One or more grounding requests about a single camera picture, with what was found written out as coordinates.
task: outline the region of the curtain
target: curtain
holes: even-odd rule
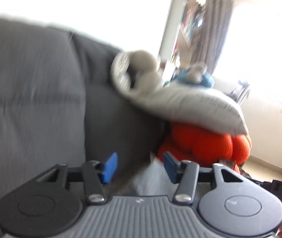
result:
[[[201,37],[191,63],[204,62],[211,74],[217,66],[226,39],[234,0],[206,0]]]

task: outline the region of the white fabric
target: white fabric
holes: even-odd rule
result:
[[[198,125],[219,134],[248,134],[240,106],[222,92],[177,82],[150,93],[131,89],[126,72],[129,62],[129,53],[119,53],[111,66],[111,78],[132,104],[168,121]]]
[[[153,55],[143,50],[120,52],[113,60],[110,76],[113,84],[124,97],[149,94],[163,86],[162,76],[157,72],[158,64],[158,60]],[[130,89],[131,79],[127,73],[129,66],[140,72],[134,89]]]

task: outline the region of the couch cushion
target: couch cushion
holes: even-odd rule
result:
[[[105,161],[118,153],[117,173],[137,167],[156,152],[164,130],[161,120],[134,108],[111,86],[89,85],[86,98],[86,158]]]
[[[149,160],[164,134],[164,122],[132,106],[113,87],[110,67],[117,49],[72,36],[86,85],[86,158],[103,161],[117,152],[122,173]]]
[[[0,19],[0,198],[84,153],[85,88],[70,34]]]

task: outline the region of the red plush toy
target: red plush toy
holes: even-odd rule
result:
[[[239,173],[237,165],[248,159],[250,150],[249,135],[220,135],[191,124],[171,123],[171,134],[161,145],[158,157],[162,160],[163,153],[169,151],[178,160],[188,159],[202,167],[211,167],[220,159],[231,160]]]

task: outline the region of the ribbed plastic surface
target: ribbed plastic surface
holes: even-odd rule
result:
[[[187,206],[166,196],[115,196],[102,206],[88,207],[78,222],[54,238],[220,238]]]

